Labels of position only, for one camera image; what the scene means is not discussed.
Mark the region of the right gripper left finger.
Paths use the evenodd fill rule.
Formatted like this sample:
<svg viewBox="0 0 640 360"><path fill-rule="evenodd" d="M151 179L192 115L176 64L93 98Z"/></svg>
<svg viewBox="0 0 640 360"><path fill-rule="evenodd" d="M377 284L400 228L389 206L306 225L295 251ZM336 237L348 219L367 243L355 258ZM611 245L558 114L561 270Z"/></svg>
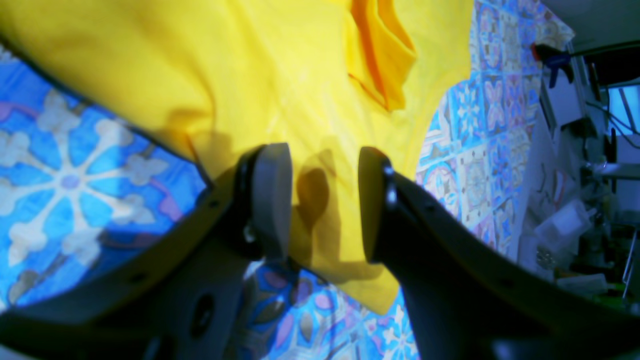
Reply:
<svg viewBox="0 0 640 360"><path fill-rule="evenodd" d="M1 315L1 344L39 360L219 360L258 260L288 256L293 165L261 145L153 246L103 276Z"/></svg>

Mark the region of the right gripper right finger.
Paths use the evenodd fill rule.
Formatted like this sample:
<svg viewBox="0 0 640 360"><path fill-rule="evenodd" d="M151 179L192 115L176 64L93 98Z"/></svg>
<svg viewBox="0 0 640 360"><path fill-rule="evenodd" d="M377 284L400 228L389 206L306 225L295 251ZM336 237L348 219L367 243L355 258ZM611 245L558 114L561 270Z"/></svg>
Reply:
<svg viewBox="0 0 640 360"><path fill-rule="evenodd" d="M423 360L637 360L639 317L531 275L480 243L381 150L358 160L366 260L399 282Z"/></svg>

